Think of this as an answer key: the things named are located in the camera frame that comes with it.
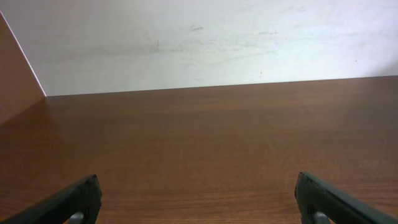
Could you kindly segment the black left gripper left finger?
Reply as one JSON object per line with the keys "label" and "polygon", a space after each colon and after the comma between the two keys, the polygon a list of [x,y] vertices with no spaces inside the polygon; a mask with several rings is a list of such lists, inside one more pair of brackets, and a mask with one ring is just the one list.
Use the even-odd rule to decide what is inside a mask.
{"label": "black left gripper left finger", "polygon": [[89,175],[2,223],[64,223],[74,214],[81,213],[83,223],[94,224],[101,208],[101,197],[97,175]]}

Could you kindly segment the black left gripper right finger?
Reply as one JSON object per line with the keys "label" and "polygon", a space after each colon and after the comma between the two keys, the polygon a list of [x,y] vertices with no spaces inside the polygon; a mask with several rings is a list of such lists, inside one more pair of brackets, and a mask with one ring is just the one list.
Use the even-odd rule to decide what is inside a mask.
{"label": "black left gripper right finger", "polygon": [[396,218],[306,172],[298,175],[295,199],[302,223],[397,224]]}

